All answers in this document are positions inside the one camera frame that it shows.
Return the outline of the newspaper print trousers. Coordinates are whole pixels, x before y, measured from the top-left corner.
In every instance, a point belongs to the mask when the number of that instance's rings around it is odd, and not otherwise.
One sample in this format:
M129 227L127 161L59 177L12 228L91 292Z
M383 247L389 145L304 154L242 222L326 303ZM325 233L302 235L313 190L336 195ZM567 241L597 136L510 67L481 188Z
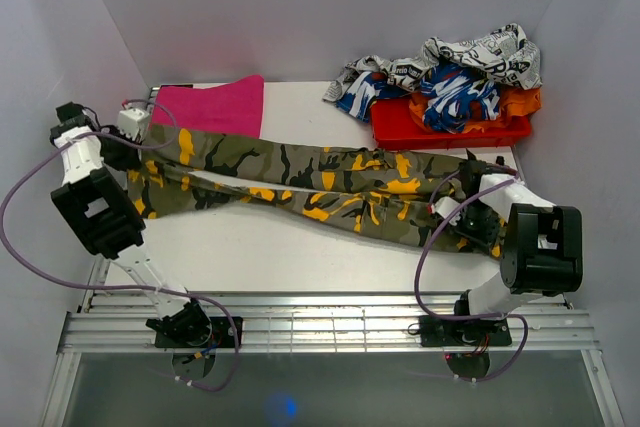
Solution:
M381 73L389 85L413 92L443 62L476 69L496 83L524 90L542 86L540 49L519 24L510 23L473 40L446 42L431 37L415 57L389 60L371 55L352 61L329 84L323 100L337 102L363 72Z

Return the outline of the aluminium table frame rail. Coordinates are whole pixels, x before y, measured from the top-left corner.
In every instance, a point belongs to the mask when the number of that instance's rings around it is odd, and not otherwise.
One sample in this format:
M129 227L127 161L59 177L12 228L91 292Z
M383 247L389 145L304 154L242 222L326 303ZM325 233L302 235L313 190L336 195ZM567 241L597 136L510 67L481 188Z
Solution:
M304 124L297 137L314 143L373 146L364 127L318 113L326 82L267 83L263 131L285 139L277 117ZM244 318L242 351L247 355L357 355L420 351L407 326L417 319L413 278L415 248L341 234L293 215L249 206L178 214L149 221L146 240L160 268L174 280L221 302ZM438 312L453 307L454 294L475 288L498 273L498 261L481 254L428 254L421 277L424 301ZM91 292L80 313L63 329L54 380L41 426L63 426L71 418L80 360L89 353L162 354L143 333L151 303L142 293ZM529 323L526 353L577 352L605 426L625 420L603 360L602 342L587 309L565 297L538 299L521 314Z

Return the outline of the folded pink trousers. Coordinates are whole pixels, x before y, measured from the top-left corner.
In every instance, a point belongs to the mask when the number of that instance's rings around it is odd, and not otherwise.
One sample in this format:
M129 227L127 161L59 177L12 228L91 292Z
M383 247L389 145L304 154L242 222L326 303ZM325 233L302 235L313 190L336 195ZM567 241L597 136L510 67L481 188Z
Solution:
M259 138L265 81L259 75L216 87L163 86L155 102L184 129Z

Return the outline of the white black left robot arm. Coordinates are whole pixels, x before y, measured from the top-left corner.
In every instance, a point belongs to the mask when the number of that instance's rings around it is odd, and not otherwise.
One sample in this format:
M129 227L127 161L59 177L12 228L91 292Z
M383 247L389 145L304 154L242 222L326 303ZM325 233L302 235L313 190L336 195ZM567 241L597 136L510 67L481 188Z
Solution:
M50 142L64 150L64 176L51 199L83 247L112 261L151 300L156 316L146 321L148 328L179 346L203 346L213 334L210 319L183 286L154 264L144 244L145 223L110 172L140 165L135 147L151 115L144 108L125 107L105 131L109 136L101 138L102 128L88 112L73 102L56 108L59 124L50 130Z

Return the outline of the camouflage yellow green trousers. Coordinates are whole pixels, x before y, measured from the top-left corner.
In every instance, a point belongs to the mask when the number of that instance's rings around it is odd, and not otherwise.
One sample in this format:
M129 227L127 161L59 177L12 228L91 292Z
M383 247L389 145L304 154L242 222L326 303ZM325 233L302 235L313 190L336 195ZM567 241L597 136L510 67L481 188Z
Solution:
M440 224L437 200L466 199L460 158L414 151L320 147L151 127L128 195L145 219L234 202L271 205L323 225L421 247Z

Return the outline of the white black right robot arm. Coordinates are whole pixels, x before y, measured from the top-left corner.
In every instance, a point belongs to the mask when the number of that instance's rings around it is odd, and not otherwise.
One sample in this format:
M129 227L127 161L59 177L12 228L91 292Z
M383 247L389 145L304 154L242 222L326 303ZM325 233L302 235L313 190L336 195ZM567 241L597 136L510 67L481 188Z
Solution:
M451 329L464 344L488 331L489 319L542 297L578 291L582 285L582 214L534 194L515 170L468 153L459 177L465 204L452 230L472 246L493 253L499 272L463 293L454 307Z

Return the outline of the blue white patterned trousers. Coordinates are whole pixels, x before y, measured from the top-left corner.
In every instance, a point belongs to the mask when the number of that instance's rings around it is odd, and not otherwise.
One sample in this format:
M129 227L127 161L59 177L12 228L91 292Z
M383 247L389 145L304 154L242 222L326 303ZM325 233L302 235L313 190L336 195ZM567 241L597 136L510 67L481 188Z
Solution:
M472 68L448 62L428 71L412 92L389 84L381 72L362 71L333 104L367 123L376 102L393 99L407 100L413 120L426 131L467 133L500 128L506 122L499 86Z

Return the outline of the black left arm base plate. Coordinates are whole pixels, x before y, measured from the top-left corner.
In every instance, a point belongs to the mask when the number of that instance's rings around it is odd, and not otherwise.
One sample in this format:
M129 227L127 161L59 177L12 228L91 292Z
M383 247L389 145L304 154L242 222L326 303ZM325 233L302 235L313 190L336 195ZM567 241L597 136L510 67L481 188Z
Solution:
M244 318L241 316L233 316L233 323L236 327L239 343L242 343L242 333ZM218 348L233 348L235 346L235 340L233 337L233 329L231 323L224 316L215 316L210 318L212 325L212 341ZM156 333L153 341L153 346L156 348L176 349L176 348L191 348L191 349L205 349L206 344L191 345L185 342L178 342L170 339L161 333Z

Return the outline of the red plastic tray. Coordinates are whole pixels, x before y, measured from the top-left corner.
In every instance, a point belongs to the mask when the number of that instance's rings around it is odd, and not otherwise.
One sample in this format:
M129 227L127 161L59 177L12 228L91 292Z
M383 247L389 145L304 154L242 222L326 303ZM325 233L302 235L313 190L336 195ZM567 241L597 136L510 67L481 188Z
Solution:
M450 134L426 132L411 118L411 96L379 100L371 107L370 123L376 144L387 150L509 147L532 132L530 116L514 119L509 127L485 132Z

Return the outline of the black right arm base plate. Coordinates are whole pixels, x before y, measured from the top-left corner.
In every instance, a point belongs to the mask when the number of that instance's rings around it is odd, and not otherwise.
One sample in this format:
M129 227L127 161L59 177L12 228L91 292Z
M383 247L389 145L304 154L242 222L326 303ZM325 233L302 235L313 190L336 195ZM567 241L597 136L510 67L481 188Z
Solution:
M432 316L418 318L418 335L422 347L506 347L512 344L507 321L451 321Z

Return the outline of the orange trousers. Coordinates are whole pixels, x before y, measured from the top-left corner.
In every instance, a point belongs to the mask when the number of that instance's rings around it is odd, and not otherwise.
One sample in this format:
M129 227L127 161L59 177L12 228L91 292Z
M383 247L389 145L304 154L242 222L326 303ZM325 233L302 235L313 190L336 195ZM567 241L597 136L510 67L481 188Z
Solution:
M459 94L430 98L413 93L409 101L411 118L426 132L462 134L504 129L514 119L526 118L541 108L541 90L502 86L494 97L467 90Z

